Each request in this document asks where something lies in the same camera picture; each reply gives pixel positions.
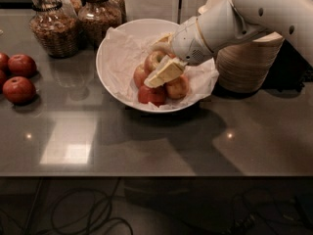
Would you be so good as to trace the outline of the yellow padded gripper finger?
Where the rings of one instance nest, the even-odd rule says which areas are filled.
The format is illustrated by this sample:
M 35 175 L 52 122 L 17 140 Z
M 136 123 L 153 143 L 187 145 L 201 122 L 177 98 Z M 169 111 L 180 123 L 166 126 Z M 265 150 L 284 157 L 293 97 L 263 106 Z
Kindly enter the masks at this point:
M 166 82 L 178 78 L 185 70 L 187 63 L 179 58 L 165 56 L 156 69 L 148 75 L 144 84 L 150 88 L 157 88 Z
M 170 53 L 171 52 L 171 45 L 170 45 L 171 38 L 172 38 L 172 34 L 166 33 L 159 40 L 153 43 L 150 49 L 152 51 L 162 51 L 164 53 Z

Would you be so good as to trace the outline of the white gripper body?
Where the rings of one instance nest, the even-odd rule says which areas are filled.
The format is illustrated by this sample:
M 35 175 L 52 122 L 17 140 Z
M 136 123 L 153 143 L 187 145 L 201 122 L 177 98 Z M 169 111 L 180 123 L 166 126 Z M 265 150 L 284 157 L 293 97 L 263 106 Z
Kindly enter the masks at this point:
M 173 54 L 190 66 L 198 66 L 213 57 L 204 43 L 197 17 L 180 24 L 170 43 Z

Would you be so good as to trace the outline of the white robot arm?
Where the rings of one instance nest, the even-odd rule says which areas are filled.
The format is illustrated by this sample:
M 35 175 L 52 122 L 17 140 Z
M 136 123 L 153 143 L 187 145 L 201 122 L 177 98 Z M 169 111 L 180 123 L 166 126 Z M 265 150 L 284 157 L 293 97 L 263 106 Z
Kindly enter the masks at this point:
M 167 45 L 173 56 L 164 57 L 144 84 L 159 87 L 179 77 L 185 66 L 200 65 L 227 46 L 272 31 L 313 65 L 313 0 L 219 0 L 177 27 Z

